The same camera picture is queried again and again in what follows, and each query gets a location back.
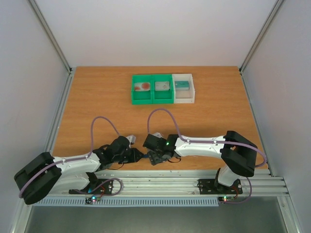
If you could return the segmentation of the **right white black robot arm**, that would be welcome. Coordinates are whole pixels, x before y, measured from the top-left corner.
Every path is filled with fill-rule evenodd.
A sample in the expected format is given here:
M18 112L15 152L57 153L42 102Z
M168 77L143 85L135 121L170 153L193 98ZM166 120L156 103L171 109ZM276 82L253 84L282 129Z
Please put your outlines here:
M258 148L251 141L235 131L227 131L226 135L199 138L170 134L163 138L159 134L148 134L143 147L148 150L152 165L169 161L171 158L187 156L204 156L221 159L225 166L218 169L211 185L211 190L225 193L240 177L253 177Z

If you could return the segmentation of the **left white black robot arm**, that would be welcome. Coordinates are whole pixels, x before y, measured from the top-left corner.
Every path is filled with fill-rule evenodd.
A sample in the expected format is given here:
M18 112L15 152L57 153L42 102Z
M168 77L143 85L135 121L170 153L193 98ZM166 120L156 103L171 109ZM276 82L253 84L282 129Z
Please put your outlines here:
M72 157L53 157L43 152L14 176L19 197L27 205L35 204L49 193L67 191L70 194L97 194L103 180L96 172L114 164L136 163L144 154L132 147L135 137L119 136L111 144Z

